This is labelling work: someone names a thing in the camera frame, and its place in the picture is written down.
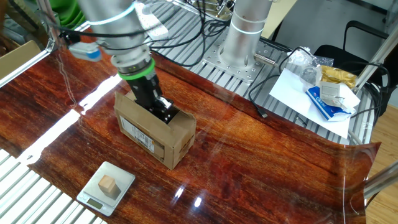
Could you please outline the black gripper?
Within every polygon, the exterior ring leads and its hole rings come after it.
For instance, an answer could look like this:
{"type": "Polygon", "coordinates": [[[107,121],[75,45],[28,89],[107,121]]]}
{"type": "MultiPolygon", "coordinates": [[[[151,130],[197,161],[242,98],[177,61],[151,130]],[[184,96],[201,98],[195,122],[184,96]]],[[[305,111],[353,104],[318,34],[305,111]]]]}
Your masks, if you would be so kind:
{"type": "Polygon", "coordinates": [[[128,80],[127,83],[139,105],[149,110],[156,118],[166,124],[172,119],[173,101],[162,96],[156,74],[128,80]]]}

